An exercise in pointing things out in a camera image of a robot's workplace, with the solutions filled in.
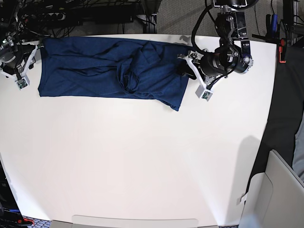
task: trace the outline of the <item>blue cloth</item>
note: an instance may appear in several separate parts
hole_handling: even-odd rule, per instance
[[[44,40],[40,96],[156,99],[178,111],[188,77],[176,73],[191,47],[121,38]]]

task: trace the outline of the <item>white table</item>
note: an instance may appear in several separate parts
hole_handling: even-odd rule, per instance
[[[209,51],[218,41],[197,37]],[[223,79],[209,102],[190,80],[179,112],[155,100],[41,98],[41,60],[22,91],[1,76],[0,153],[21,213],[65,222],[83,215],[238,224],[276,66],[275,45],[251,42],[251,51],[250,71]]]

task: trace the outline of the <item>navy blue shirt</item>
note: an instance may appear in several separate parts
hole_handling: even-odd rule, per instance
[[[156,99],[178,111],[188,77],[176,73],[192,47],[121,38],[48,38],[40,96]]]

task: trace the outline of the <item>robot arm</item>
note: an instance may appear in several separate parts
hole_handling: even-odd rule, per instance
[[[254,0],[249,5],[246,0],[213,0],[212,5],[206,5],[191,35],[191,42],[196,52],[190,52],[188,56],[178,56],[185,59],[190,68],[185,73],[190,78],[199,79],[200,86],[196,91],[199,98],[208,101],[213,94],[213,86],[220,79],[227,78],[232,72],[244,74],[252,67],[250,41],[247,37],[245,14],[242,10],[252,7],[257,2],[258,0]],[[203,18],[213,7],[220,9],[215,20],[210,15],[220,37],[220,47],[214,52],[208,52],[196,45],[195,36]],[[235,45],[235,41],[240,41],[241,47]]]

